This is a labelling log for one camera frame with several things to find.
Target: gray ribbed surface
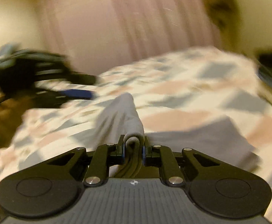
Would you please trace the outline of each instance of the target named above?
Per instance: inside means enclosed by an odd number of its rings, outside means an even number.
[[[159,179],[109,179],[107,184],[85,190],[80,201],[54,218],[23,221],[8,217],[3,224],[268,224],[263,217],[224,220],[196,208],[179,188]]]

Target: black round pad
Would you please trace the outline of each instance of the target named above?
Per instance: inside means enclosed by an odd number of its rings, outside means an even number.
[[[41,177],[32,177],[23,179],[17,185],[17,191],[26,197],[37,197],[46,194],[52,188],[52,182],[49,179]]]
[[[216,190],[228,198],[242,198],[249,194],[250,186],[242,179],[221,179],[216,183]]]
[[[191,183],[189,194],[206,212],[235,219],[264,214],[272,197],[268,184],[257,176],[244,180],[197,179]]]
[[[24,180],[0,182],[0,207],[21,218],[52,216],[69,207],[78,197],[74,179],[47,179],[30,176]]]

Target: bedsheet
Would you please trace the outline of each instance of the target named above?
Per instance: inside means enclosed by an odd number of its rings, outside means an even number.
[[[94,86],[39,82],[53,90],[92,90],[96,98],[70,101],[62,109],[28,110],[11,146],[0,150],[0,180],[75,147],[94,150],[84,139],[96,117],[116,96],[129,92],[146,133],[188,130],[230,117],[261,158],[254,173],[272,187],[272,106],[257,96],[257,83],[252,61],[213,47],[115,67]],[[272,202],[266,217],[272,221]]]

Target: screw head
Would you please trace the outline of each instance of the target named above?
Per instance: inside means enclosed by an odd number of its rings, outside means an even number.
[[[85,179],[85,182],[88,184],[98,184],[100,181],[101,179],[97,176],[92,176]]]
[[[183,179],[181,177],[174,176],[174,177],[169,178],[168,181],[171,184],[181,184],[183,182]]]

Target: blanket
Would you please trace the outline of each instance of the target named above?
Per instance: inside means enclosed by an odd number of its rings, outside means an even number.
[[[134,98],[145,133],[189,131],[229,117],[261,162],[254,173],[272,187],[272,106],[257,96],[254,63],[213,47],[191,48],[114,67],[94,86],[42,81],[53,90],[95,91],[93,101],[74,100],[62,109],[31,109],[9,148],[0,150],[0,180],[85,142],[99,114],[124,92]],[[272,221],[272,202],[266,217]]]

